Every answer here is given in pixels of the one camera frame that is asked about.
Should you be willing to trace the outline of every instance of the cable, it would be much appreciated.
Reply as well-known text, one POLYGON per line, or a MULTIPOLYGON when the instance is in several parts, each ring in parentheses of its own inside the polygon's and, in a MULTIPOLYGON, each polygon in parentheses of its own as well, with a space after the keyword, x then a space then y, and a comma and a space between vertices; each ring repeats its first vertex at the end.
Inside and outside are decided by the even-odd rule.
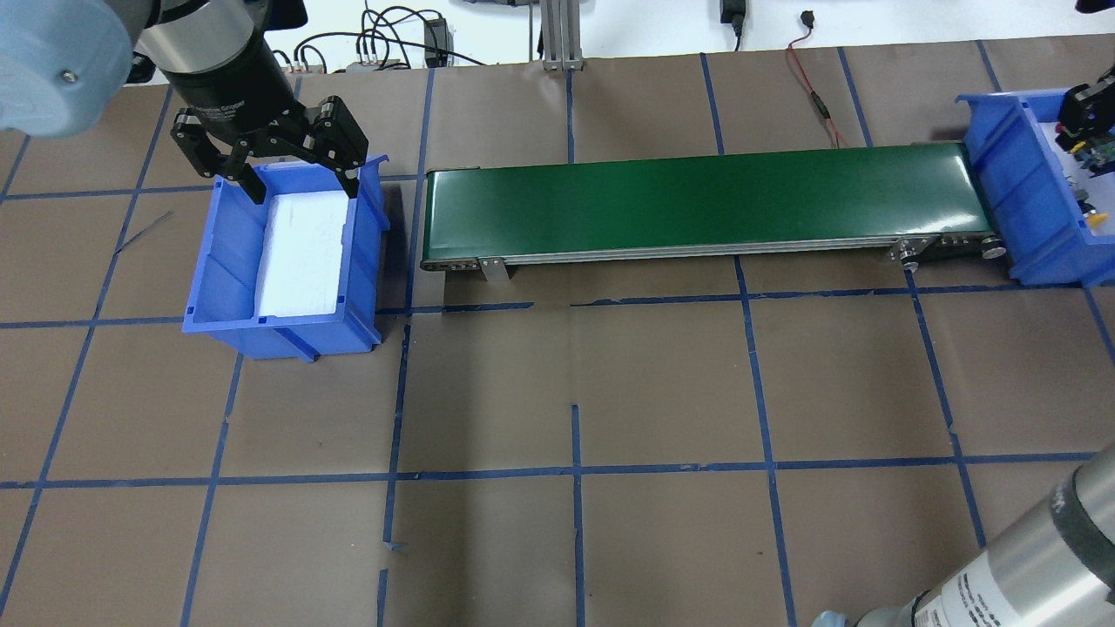
MULTIPOLYGON (((376 18, 376 20, 374 22, 371 22, 371 31, 372 32, 378 32, 378 30, 379 30, 379 22, 380 22, 380 20, 382 20, 384 26, 386 26, 387 28, 391 29, 391 35, 395 36, 395 39, 401 40, 401 37, 399 37, 399 31, 395 30, 395 25, 401 22, 403 20, 396 20, 394 22, 390 21, 390 20, 388 20, 387 19, 387 11, 388 10, 385 10, 381 13, 377 13, 376 11, 372 11, 370 9, 365 10, 362 13, 360 13, 360 30, 362 32, 366 32, 368 30, 367 27, 365 26, 365 19, 370 13, 370 15, 375 16, 375 18, 376 18)), ((368 41, 367 38, 357 38, 357 45, 359 45, 361 40, 365 42, 365 46, 367 46, 367 41, 368 41)), ((391 54, 391 42, 390 41, 385 41, 385 44, 386 44, 386 48, 384 49, 382 60, 379 62, 379 69, 384 69, 384 66, 387 64, 387 59, 388 59, 388 57, 390 57, 390 54, 391 54)), ((375 41, 375 38, 372 38, 371 49, 372 49, 374 52, 376 51, 376 41, 375 41)), ((399 49, 403 51, 403 62, 405 62, 405 64, 407 64, 407 66, 409 66, 410 65, 410 56, 407 55, 407 49, 403 48, 401 46, 399 47, 399 49)))
POLYGON ((283 52, 282 50, 271 50, 271 54, 282 57, 282 61, 287 64, 287 70, 291 70, 290 57, 287 56, 287 52, 283 52))
POLYGON ((531 62, 534 59, 534 2, 527 2, 530 11, 530 20, 526 22, 526 62, 531 62))
POLYGON ((307 50, 307 48, 309 48, 310 50, 313 50, 318 55, 318 58, 321 59, 321 74, 329 74, 329 69, 326 68, 326 56, 321 54, 321 50, 318 50, 313 46, 302 45, 302 57, 301 57, 301 59, 302 59, 302 65, 306 66, 306 69, 307 70, 310 69, 310 64, 306 62, 306 50, 307 50))
MULTIPOLYGON (((419 20, 421 20, 421 25, 423 25, 423 27, 424 27, 424 28, 425 28, 425 29, 426 29, 426 30, 427 30, 427 31, 429 32, 429 38, 430 38, 430 40, 432 40, 432 41, 434 42, 434 54, 435 54, 435 56, 440 56, 440 55, 442 55, 442 52, 444 52, 444 51, 445 51, 445 50, 443 50, 443 49, 442 49, 442 46, 440 46, 440 45, 438 44, 438 41, 437 41, 437 31, 435 31, 435 30, 434 30, 434 27, 433 27, 433 26, 430 26, 430 23, 429 23, 429 20, 427 20, 426 18, 424 18, 424 17, 421 16, 423 11, 427 11, 427 12, 434 12, 434 13, 436 13, 436 15, 437 15, 437 19, 442 19, 442 20, 444 20, 445 18, 443 18, 443 17, 442 17, 442 12, 440 12, 440 11, 436 11, 436 10, 434 10, 434 9, 423 9, 423 10, 420 10, 420 11, 416 11, 416 10, 414 10, 414 9, 409 8, 409 7, 400 7, 400 6, 398 6, 398 4, 395 4, 395 6, 391 6, 391 7, 388 7, 388 8, 384 9, 384 15, 386 16, 387 13, 389 13, 389 12, 391 12, 391 11, 406 11, 406 12, 407 12, 407 18, 409 18, 409 17, 415 17, 415 18, 418 18, 419 20)), ((400 20, 397 20, 397 21, 395 21, 395 22, 392 22, 392 23, 399 23, 399 22, 403 22, 403 21, 405 21, 405 20, 406 20, 407 18, 403 18, 403 19, 400 19, 400 20)), ((399 33, 398 33, 398 32, 395 32, 395 29, 394 29, 394 28, 391 28, 391 31, 392 31, 392 32, 395 33, 395 38, 396 38, 396 39, 401 39, 401 38, 399 37, 399 33)))
POLYGON ((844 147, 849 148, 851 147, 851 144, 849 144, 847 139, 844 138, 844 134, 840 132, 840 128, 836 126, 836 122, 833 120, 832 114, 828 113, 828 107, 825 106, 825 102, 821 99, 821 96, 817 95, 817 90, 813 88, 813 84, 809 83, 808 75, 805 74, 805 67, 802 66, 801 59, 797 58, 797 51, 794 50, 794 44, 805 41, 813 35, 813 25, 814 25, 813 11, 802 11, 802 23, 805 25, 805 28, 807 28, 808 30, 806 31, 805 35, 791 41, 786 46, 786 55, 789 57, 791 60, 794 61, 794 65, 797 66, 797 71, 801 73, 802 76, 802 81, 803 81, 802 87, 805 89, 805 93, 809 95, 809 99, 813 100, 813 106, 816 108, 817 114, 820 114, 821 118, 824 120, 825 133, 830 133, 831 131, 830 135, 833 141, 833 147, 838 148, 841 147, 841 143, 843 143, 844 147))
POLYGON ((302 41, 300 41, 298 44, 298 46, 294 47, 294 49, 295 50, 300 50, 301 48, 304 48, 306 45, 309 44, 310 41, 314 41, 314 40, 321 39, 323 37, 371 37, 374 39, 379 39, 380 41, 389 41, 391 44, 398 44, 400 46, 410 46, 410 47, 414 47, 414 48, 421 48, 424 50, 440 51, 444 55, 449 55, 449 56, 453 56, 453 57, 457 57, 458 59, 468 61, 468 62, 477 65, 477 66, 487 65, 485 62, 477 61, 476 59, 474 59, 472 57, 462 55, 459 52, 453 52, 450 50, 438 50, 438 49, 434 48, 433 46, 426 46, 425 44, 415 44, 414 41, 403 41, 400 39, 390 39, 388 37, 384 37, 382 35, 379 35, 376 31, 349 32, 349 31, 334 30, 334 31, 330 31, 330 32, 319 32, 318 35, 313 35, 311 37, 307 37, 306 39, 303 39, 302 41))

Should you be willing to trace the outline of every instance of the metal bracket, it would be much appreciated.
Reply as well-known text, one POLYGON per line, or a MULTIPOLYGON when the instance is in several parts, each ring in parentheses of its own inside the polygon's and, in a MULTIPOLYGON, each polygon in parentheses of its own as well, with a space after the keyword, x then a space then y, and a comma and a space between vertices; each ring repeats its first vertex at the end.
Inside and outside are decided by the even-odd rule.
POLYGON ((918 255, 937 240, 935 235, 922 238, 902 238, 891 245, 888 252, 893 261, 902 264, 903 270, 914 272, 918 270, 918 255))
POLYGON ((507 274, 507 264, 503 262, 500 257, 485 257, 478 260, 481 264, 481 271, 484 272, 484 279, 487 281, 510 281, 511 276, 507 274))
POLYGON ((573 70, 581 57, 581 0, 542 0, 542 67, 573 70))
POLYGON ((479 270, 481 262, 475 257, 465 257, 460 259, 423 261, 420 267, 427 272, 455 272, 457 270, 479 270))
POLYGON ((1006 252, 1002 240, 995 233, 968 232, 901 238, 888 251, 888 257, 902 263, 903 269, 913 272, 923 261, 976 254, 983 259, 996 259, 1006 252))

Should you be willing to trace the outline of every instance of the black electronic component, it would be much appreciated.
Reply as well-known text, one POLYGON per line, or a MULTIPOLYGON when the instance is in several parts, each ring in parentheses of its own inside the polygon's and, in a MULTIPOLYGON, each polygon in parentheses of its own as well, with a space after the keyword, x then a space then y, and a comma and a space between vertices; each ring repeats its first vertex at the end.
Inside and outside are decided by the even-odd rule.
POLYGON ((1115 67, 1095 85, 1077 85, 1066 91, 1057 119, 1057 145, 1065 151, 1111 131, 1115 126, 1115 67))
POLYGON ((1076 10, 1082 13, 1098 13, 1115 7, 1115 0, 1076 0, 1076 10))
POLYGON ((731 23, 736 16, 747 15, 747 0, 720 0, 720 23, 731 23))
POLYGON ((446 67, 453 51, 453 35, 445 18, 426 20, 426 67, 446 67))
POLYGON ((1115 135, 1104 133, 1089 137, 1073 146, 1069 151, 1080 167, 1093 176, 1115 172, 1115 135))
POLYGON ((730 23, 736 33, 736 51, 744 40, 744 21, 747 19, 747 0, 720 0, 720 23, 730 23))
POLYGON ((142 85, 144 83, 151 83, 151 79, 155 77, 155 62, 151 60, 147 55, 142 55, 133 50, 132 52, 132 69, 128 70, 128 77, 124 80, 127 85, 142 85))

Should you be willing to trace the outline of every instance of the green conveyor belt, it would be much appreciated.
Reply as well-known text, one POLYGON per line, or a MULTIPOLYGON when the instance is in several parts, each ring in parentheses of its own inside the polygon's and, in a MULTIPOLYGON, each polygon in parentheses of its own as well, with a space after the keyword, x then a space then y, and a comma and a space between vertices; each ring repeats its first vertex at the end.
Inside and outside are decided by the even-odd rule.
POLYGON ((453 170, 427 182, 428 270, 991 231, 960 144, 453 170))

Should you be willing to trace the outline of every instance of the robotic arm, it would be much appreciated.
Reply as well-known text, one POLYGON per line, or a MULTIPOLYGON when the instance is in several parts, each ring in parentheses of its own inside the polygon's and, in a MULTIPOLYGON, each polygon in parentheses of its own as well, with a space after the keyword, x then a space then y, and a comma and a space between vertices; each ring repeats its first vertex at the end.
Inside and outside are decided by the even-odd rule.
POLYGON ((263 39, 279 1, 0 0, 0 128, 85 131, 137 49, 190 105, 171 135, 201 176, 235 181, 262 203, 266 187, 248 157, 289 155, 332 170, 356 197, 368 139, 339 97, 312 108, 294 98, 263 39))

